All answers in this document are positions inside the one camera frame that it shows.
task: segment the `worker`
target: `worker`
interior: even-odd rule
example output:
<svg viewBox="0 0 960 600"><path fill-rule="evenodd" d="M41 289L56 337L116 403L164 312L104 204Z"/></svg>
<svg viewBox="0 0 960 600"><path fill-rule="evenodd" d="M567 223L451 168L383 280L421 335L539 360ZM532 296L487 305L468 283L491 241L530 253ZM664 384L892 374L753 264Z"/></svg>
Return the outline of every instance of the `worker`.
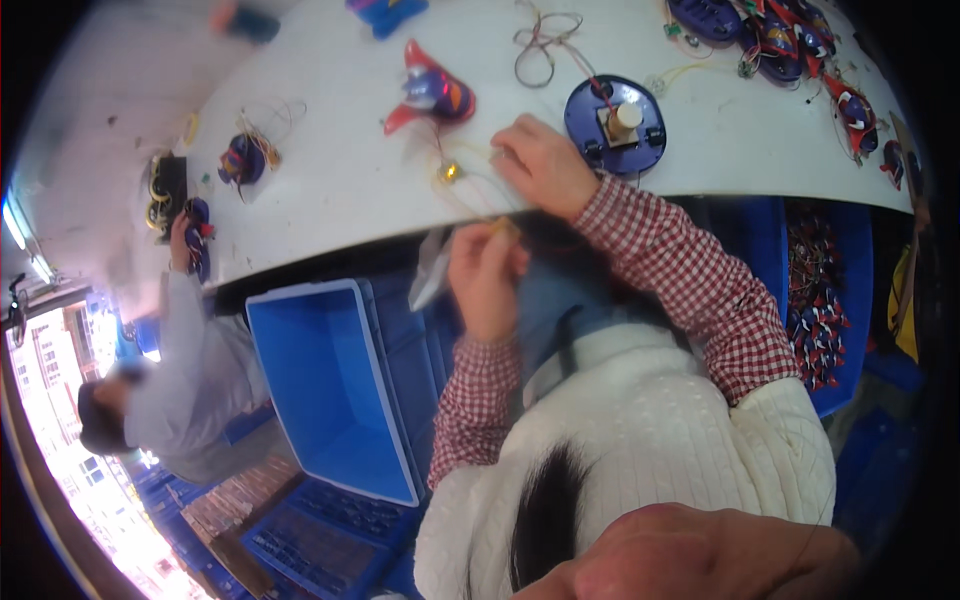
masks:
<svg viewBox="0 0 960 600"><path fill-rule="evenodd" d="M181 479L207 484L253 467L270 454L295 460L276 419L231 445L228 422L270 399L253 339L239 316L209 319L196 275L188 274L187 213L170 233L170 274L154 368L118 365L80 387L80 441L99 455L150 450Z"/></svg>
<svg viewBox="0 0 960 600"><path fill-rule="evenodd" d="M857 551L828 527L830 445L763 284L681 209L594 173L536 118L492 144L499 175L588 245L531 256L510 228L455 235L449 281L466 334L434 421L418 590L841 593ZM659 303L615 304L594 251ZM511 426L521 383L530 406Z"/></svg>

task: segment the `workbench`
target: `workbench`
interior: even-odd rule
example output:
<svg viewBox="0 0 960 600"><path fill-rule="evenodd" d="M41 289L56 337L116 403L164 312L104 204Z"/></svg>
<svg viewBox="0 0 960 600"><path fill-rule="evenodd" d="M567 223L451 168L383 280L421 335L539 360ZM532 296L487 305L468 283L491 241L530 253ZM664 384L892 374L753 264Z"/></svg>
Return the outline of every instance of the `workbench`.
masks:
<svg viewBox="0 0 960 600"><path fill-rule="evenodd" d="M832 5L818 4L839 36L836 62L847 69L844 77L860 87L878 116L891 110L903 116L890 85L854 40L851 23ZM664 35L663 6L655 0L540 0L539 7L583 15L570 42L600 74L642 84L648 76L696 62ZM530 89L515 79L521 48L513 43L514 33L532 25L530 8L514 0L437 1L376 41L341 2L306 1L289 12L276 38L210 97L184 149L191 187L209 201L217 229L207 286L465 221L474 213L523 209L487 162L489 140L522 112L563 132L567 97L585 79L557 48L550 85ZM410 38L476 93L473 117L442 133L445 151L469 172L485 176L471 185L457 183L469 209L445 202L431 189L440 161L427 123L384 136L382 119L402 97L403 47ZM705 53L705 46L695 52ZM715 49L703 67L683 72L658 98L666 153L637 178L638 185L662 196L805 197L912 211L906 185L898 191L878 168L892 128L879 133L880 149L858 167L843 125L833 122L828 90L818 93L820 81L807 81L804 73L790 89L760 74L740 78L741 53L736 44ZM524 68L535 77L546 63L531 56ZM282 103L291 107L292 127L270 108ZM244 186L246 204L216 175L219 156L239 133L236 120L244 106L254 125L274 130L282 154L278 169ZM263 119L272 123L264 125ZM197 185L204 174L213 181L205 191Z"/></svg>

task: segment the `checkered sleeve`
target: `checkered sleeve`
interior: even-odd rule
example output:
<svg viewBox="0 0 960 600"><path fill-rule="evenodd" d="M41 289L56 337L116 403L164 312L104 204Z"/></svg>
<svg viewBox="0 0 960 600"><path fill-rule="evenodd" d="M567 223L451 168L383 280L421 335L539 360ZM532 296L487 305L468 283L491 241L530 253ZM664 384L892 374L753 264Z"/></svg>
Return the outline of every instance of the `checkered sleeve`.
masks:
<svg viewBox="0 0 960 600"><path fill-rule="evenodd" d="M766 383L799 376L773 296L682 208L604 174L573 225L611 257L619 276L656 292L673 323L706 343L710 379L730 406Z"/></svg>
<svg viewBox="0 0 960 600"><path fill-rule="evenodd" d="M431 490L457 467L496 463L510 430L507 396L520 386L516 339L483 344L467 335L454 347L453 363L433 420Z"/></svg>

